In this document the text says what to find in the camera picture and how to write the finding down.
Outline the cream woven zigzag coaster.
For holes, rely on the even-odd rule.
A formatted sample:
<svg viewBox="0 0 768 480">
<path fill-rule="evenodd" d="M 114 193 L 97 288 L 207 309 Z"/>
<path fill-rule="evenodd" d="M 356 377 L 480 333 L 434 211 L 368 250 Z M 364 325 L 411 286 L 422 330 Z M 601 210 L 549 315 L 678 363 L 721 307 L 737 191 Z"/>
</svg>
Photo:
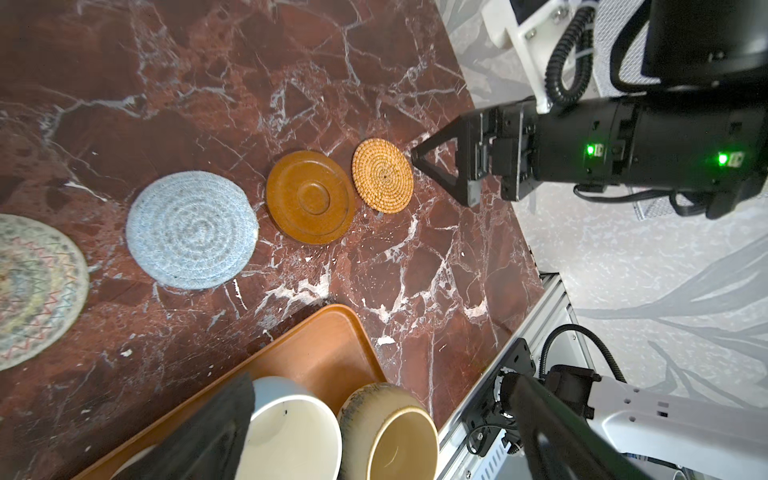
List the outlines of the cream woven zigzag coaster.
<svg viewBox="0 0 768 480">
<path fill-rule="evenodd" d="M 1 216 L 1 368 L 30 360 L 77 321 L 90 286 L 79 247 L 42 222 Z"/>
</svg>

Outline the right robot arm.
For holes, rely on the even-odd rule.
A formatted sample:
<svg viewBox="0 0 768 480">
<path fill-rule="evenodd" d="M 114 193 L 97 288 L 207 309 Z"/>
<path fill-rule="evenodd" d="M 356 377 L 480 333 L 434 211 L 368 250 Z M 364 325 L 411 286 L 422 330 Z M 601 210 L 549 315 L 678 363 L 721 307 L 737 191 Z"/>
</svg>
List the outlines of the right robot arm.
<svg viewBox="0 0 768 480">
<path fill-rule="evenodd" d="M 667 199 L 710 220 L 767 180 L 767 5 L 763 1 L 644 1 L 610 46 L 617 95 L 586 99 L 597 55 L 597 1 L 490 1 L 488 35 L 518 52 L 533 95 L 459 115 L 411 152 L 413 165 L 460 204 L 495 176 L 524 199 L 568 183 L 607 204 Z M 646 479 L 651 466 L 719 479 L 767 473 L 767 418 L 744 409 L 630 385 L 604 343 L 610 372 L 549 365 L 572 324 L 534 356 L 516 340 L 464 409 L 463 454 L 522 453 L 535 479 Z"/>
</svg>

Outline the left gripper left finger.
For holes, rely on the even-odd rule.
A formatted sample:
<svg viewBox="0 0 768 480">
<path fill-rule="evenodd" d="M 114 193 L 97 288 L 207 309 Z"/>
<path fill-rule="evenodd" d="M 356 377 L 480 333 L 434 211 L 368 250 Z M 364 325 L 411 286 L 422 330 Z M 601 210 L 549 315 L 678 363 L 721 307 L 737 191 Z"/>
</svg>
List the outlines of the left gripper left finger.
<svg viewBox="0 0 768 480">
<path fill-rule="evenodd" d="M 118 479 L 233 479 L 255 407 L 246 374 L 225 385 L 208 403 Z"/>
</svg>

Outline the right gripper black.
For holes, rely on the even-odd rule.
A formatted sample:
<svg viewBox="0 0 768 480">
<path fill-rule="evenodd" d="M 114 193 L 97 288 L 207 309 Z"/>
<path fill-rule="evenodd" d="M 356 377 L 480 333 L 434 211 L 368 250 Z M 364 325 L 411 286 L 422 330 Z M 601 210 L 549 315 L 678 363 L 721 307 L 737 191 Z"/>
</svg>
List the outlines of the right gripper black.
<svg viewBox="0 0 768 480">
<path fill-rule="evenodd" d="M 534 98 L 462 114 L 413 147 L 411 162 L 465 207 L 481 203 L 488 175 L 504 200 L 520 201 L 532 191 L 527 155 L 537 119 Z"/>
</svg>

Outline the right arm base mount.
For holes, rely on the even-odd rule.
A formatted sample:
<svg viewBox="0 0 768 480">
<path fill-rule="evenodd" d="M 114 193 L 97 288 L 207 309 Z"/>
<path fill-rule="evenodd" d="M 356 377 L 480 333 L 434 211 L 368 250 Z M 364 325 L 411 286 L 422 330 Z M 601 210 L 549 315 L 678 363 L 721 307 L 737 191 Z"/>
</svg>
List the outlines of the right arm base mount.
<svg viewBox="0 0 768 480">
<path fill-rule="evenodd" d="M 516 420 L 503 406 L 502 384 L 510 374 L 533 376 L 535 373 L 527 341 L 515 339 L 460 416 L 467 430 L 465 445 L 469 453 L 484 457 L 499 434 L 512 444 L 519 442 Z"/>
</svg>

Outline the blue grey woven coaster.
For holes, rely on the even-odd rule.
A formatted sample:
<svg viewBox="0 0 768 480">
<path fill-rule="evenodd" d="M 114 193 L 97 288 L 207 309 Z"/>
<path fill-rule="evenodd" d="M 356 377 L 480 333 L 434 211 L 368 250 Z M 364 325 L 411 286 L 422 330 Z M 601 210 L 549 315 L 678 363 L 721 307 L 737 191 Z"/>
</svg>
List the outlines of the blue grey woven coaster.
<svg viewBox="0 0 768 480">
<path fill-rule="evenodd" d="M 205 171 L 164 176 L 133 202 L 126 223 L 128 250 L 155 281 L 203 290 L 238 275 L 248 264 L 259 223 L 245 192 Z"/>
</svg>

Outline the white and blue mug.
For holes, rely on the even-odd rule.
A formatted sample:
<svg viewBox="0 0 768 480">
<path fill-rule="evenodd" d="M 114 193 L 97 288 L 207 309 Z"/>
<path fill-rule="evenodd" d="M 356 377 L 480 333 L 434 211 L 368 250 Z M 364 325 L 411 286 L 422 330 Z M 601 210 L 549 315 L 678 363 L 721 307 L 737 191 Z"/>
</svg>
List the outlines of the white and blue mug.
<svg viewBox="0 0 768 480">
<path fill-rule="evenodd" d="M 253 382 L 254 412 L 238 479 L 335 479 L 342 437 L 330 407 L 296 382 L 278 376 Z"/>
</svg>

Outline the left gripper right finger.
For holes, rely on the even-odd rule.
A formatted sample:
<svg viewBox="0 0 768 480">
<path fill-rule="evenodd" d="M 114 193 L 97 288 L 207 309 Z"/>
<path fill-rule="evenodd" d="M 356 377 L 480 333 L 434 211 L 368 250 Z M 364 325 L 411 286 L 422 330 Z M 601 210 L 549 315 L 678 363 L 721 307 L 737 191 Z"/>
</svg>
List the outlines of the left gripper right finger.
<svg viewBox="0 0 768 480">
<path fill-rule="evenodd" d="M 506 376 L 506 411 L 516 421 L 534 479 L 648 477 L 530 376 Z"/>
</svg>

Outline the brown wooden coaster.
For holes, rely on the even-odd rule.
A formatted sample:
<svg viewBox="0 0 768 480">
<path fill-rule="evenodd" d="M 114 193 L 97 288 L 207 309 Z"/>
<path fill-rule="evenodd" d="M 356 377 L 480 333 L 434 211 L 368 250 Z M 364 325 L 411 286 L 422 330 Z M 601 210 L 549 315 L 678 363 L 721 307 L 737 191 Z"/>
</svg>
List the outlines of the brown wooden coaster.
<svg viewBox="0 0 768 480">
<path fill-rule="evenodd" d="M 289 153 L 274 165 L 266 204 L 284 234 L 311 245 L 340 239 L 356 213 L 346 172 L 329 157 L 308 150 Z"/>
</svg>

